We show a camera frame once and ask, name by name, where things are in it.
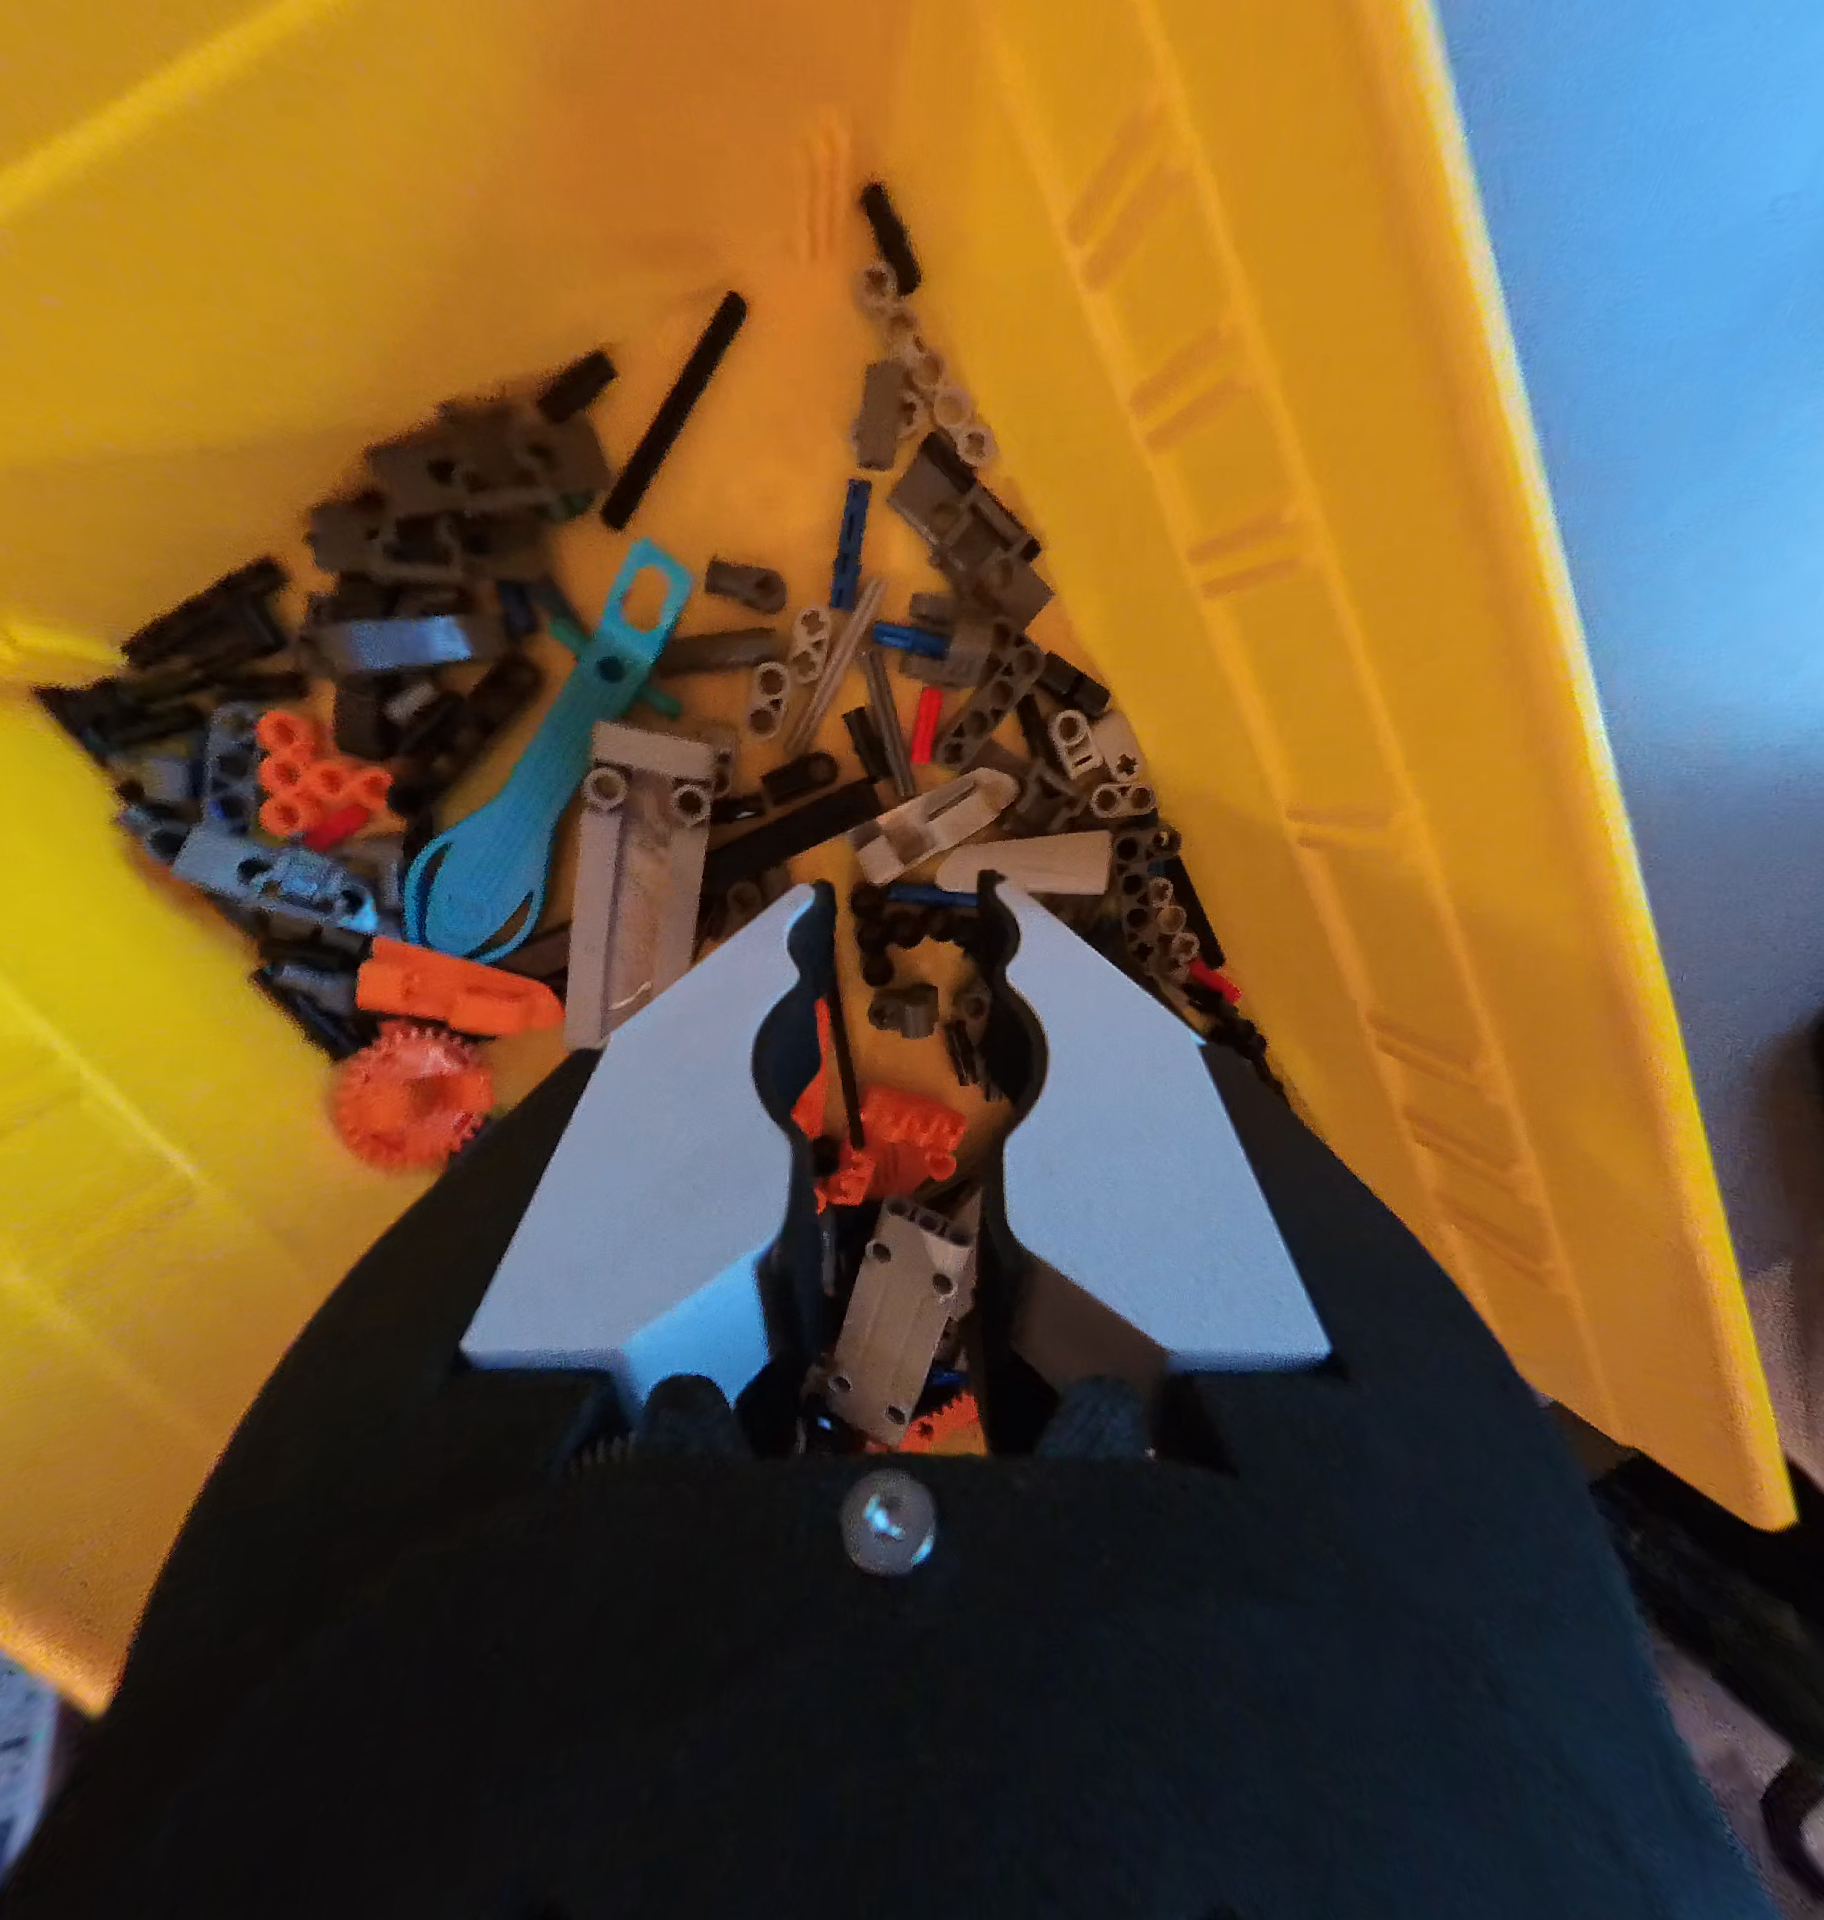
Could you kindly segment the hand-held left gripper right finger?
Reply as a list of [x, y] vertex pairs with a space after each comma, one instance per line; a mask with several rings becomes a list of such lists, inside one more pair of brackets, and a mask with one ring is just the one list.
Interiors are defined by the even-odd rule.
[[1196, 1032], [1009, 878], [1002, 982], [1039, 1092], [1002, 1150], [1027, 1271], [1014, 1349], [1045, 1381], [1277, 1374], [1332, 1357]]

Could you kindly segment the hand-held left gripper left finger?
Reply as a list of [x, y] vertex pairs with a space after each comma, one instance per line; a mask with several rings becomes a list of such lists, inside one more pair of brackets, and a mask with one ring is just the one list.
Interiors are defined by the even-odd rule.
[[461, 1350], [481, 1370], [753, 1381], [826, 1333], [811, 1134], [836, 895], [796, 884], [599, 1055]]

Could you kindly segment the pile of building block pieces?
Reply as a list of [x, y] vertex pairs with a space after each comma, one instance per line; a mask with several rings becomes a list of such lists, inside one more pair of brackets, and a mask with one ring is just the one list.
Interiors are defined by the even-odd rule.
[[[890, 198], [872, 184], [861, 200], [877, 258], [859, 299], [877, 324], [879, 361], [866, 371], [852, 429], [859, 473], [838, 524], [829, 602], [798, 613], [790, 655], [781, 652], [781, 637], [758, 633], [756, 687], [740, 733], [773, 739], [793, 684], [809, 695], [809, 710], [796, 714], [787, 762], [765, 773], [774, 814], [719, 838], [726, 803], [713, 788], [686, 972], [794, 886], [831, 884], [833, 961], [817, 1006], [825, 1065], [794, 1106], [794, 1123], [811, 1137], [812, 1190], [834, 1171], [840, 1144], [865, 1144], [861, 1098], [871, 1088], [919, 1092], [966, 1120], [955, 1179], [908, 1198], [976, 1237], [973, 1308], [949, 1328], [896, 1448], [920, 1453], [915, 1432], [931, 1377], [961, 1388], [940, 1417], [974, 1409], [966, 1363], [952, 1350], [979, 1316], [982, 1278], [996, 1315], [1017, 1315], [1028, 1267], [1005, 1221], [1002, 1150], [1045, 1067], [1034, 1061], [1041, 1039], [1002, 980], [1017, 928], [992, 900], [1001, 877], [987, 875], [976, 895], [940, 891], [932, 878], [944, 853], [877, 886], [859, 873], [846, 832], [974, 769], [1002, 770], [1021, 783], [1018, 798], [962, 846], [1105, 830], [1116, 843], [1111, 888], [1071, 900], [1116, 906], [1125, 963], [1147, 982], [1179, 986], [1198, 942], [1161, 873], [1167, 830], [1154, 821], [1140, 758], [1112, 752], [1125, 717], [1095, 709], [1100, 752], [1087, 760], [1092, 710], [1062, 684], [1060, 658], [1034, 645], [1030, 627], [1053, 599], [1043, 546], [991, 491], [994, 436], [971, 396], [949, 383], [908, 309], [919, 271]], [[455, 402], [423, 429], [372, 447], [363, 491], [311, 517], [313, 558], [334, 580], [308, 605], [301, 633], [276, 613], [286, 570], [265, 558], [143, 627], [109, 679], [36, 693], [100, 762], [177, 744], [205, 752], [201, 762], [187, 752], [147, 758], [121, 790], [128, 804], [119, 826], [229, 920], [270, 935], [256, 982], [337, 1065], [369, 1046], [385, 1021], [356, 1011], [356, 972], [376, 938], [408, 942], [402, 884], [413, 863], [500, 790], [599, 627], [576, 618], [549, 564], [569, 519], [600, 508], [612, 489], [591, 420], [612, 376], [612, 361], [592, 352], [537, 393]], [[720, 637], [677, 628], [652, 673], [733, 664]], [[391, 814], [331, 853], [261, 832], [255, 728], [272, 709], [308, 714], [334, 752], [387, 769]], [[538, 930], [481, 963], [542, 982], [562, 1005], [587, 778], [558, 826]], [[1055, 916], [1065, 899], [1036, 900]], [[551, 1032], [565, 1044], [565, 1027]], [[428, 1263], [445, 1267], [426, 1273], [413, 1306], [468, 1308], [470, 1327], [607, 1046], [565, 1046], [589, 1076], [572, 1086], [558, 1134], [526, 1162], [535, 1186], [493, 1193], [478, 1249], [484, 1267], [461, 1273], [473, 1249], [428, 1237]], [[815, 1357], [770, 1361], [754, 1379], [697, 1374], [713, 1397], [749, 1391], [756, 1413], [776, 1402], [782, 1442], [809, 1445], [821, 1429], [840, 1429], [887, 1451], [826, 1400], [829, 1361], [885, 1203], [819, 1213], [829, 1318]], [[449, 1357], [420, 1369], [439, 1381], [425, 1398], [441, 1406], [507, 1402], [526, 1413], [542, 1388], [572, 1400], [592, 1386], [637, 1411], [684, 1379], [477, 1367], [463, 1350], [468, 1327], [446, 1339]]]

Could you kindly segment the yellow plastic bin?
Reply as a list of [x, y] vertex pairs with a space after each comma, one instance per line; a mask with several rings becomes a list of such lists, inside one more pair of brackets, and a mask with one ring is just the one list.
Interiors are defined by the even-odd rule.
[[1428, 4], [0, 4], [0, 1653], [87, 1711], [415, 1186], [34, 687], [623, 351], [699, 566], [836, 533], [859, 191], [1317, 1130], [1524, 1379], [1794, 1503]]

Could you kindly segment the orange gear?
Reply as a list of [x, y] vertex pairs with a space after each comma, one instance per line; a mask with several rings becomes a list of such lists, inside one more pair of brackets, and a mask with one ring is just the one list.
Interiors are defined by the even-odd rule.
[[445, 1024], [385, 1018], [331, 1079], [331, 1124], [360, 1162], [388, 1175], [442, 1175], [499, 1105], [481, 1044]]

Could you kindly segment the orange perforated block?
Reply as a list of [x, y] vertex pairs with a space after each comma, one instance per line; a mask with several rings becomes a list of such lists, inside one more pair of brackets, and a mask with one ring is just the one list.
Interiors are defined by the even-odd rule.
[[966, 1119], [926, 1095], [871, 1086], [861, 1098], [865, 1144], [836, 1146], [833, 1172], [815, 1180], [821, 1215], [866, 1203], [910, 1198], [926, 1184], [944, 1186], [958, 1172]]

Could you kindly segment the grey panel piece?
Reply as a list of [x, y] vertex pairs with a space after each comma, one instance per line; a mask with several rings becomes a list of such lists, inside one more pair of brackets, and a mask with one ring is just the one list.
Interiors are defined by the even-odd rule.
[[600, 1050], [694, 963], [715, 752], [605, 721], [591, 733], [562, 1041]]
[[887, 1198], [829, 1357], [829, 1411], [899, 1451], [949, 1330], [976, 1303], [973, 1228], [908, 1198]]

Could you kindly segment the orange pointed panel piece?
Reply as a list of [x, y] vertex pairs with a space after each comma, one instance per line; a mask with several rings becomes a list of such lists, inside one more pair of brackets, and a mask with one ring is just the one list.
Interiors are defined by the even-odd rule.
[[376, 937], [355, 975], [355, 1011], [442, 1024], [478, 1041], [558, 1030], [562, 999], [537, 978]]

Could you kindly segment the white curved panel piece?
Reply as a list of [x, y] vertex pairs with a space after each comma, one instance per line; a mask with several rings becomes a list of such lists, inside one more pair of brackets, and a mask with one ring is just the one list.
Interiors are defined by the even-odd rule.
[[989, 875], [1034, 899], [1099, 900], [1112, 884], [1116, 840], [1105, 828], [973, 840], [944, 854], [931, 884], [976, 895]]
[[887, 888], [915, 866], [961, 848], [991, 828], [1021, 796], [1021, 780], [996, 769], [973, 769], [903, 800], [845, 835], [865, 883]]

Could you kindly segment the teal brick separator tool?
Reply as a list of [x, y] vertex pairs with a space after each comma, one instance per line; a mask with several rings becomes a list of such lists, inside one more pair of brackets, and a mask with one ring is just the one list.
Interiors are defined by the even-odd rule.
[[693, 573], [666, 548], [630, 545], [596, 627], [499, 793], [410, 863], [400, 922], [413, 947], [496, 963], [538, 932], [565, 810], [592, 767], [592, 733], [637, 704], [693, 589]]

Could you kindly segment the long black axle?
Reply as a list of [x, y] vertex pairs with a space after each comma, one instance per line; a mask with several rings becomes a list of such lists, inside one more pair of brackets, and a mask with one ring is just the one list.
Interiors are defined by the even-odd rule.
[[744, 330], [749, 317], [750, 303], [744, 293], [731, 290], [719, 301], [709, 324], [600, 502], [599, 519], [605, 528], [623, 533], [630, 527]]

